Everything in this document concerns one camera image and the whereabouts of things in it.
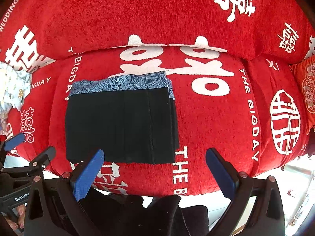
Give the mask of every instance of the light blue patterned fabric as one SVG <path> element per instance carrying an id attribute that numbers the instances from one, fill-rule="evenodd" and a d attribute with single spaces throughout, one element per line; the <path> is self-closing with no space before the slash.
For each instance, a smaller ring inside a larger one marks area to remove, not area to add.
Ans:
<path id="1" fill-rule="evenodd" d="M 120 75 L 99 81 L 77 81 L 72 84 L 69 96 L 102 91 L 145 90 L 165 87 L 168 87 L 169 97 L 175 100 L 172 82 L 166 78 L 165 71 L 144 75 Z"/>

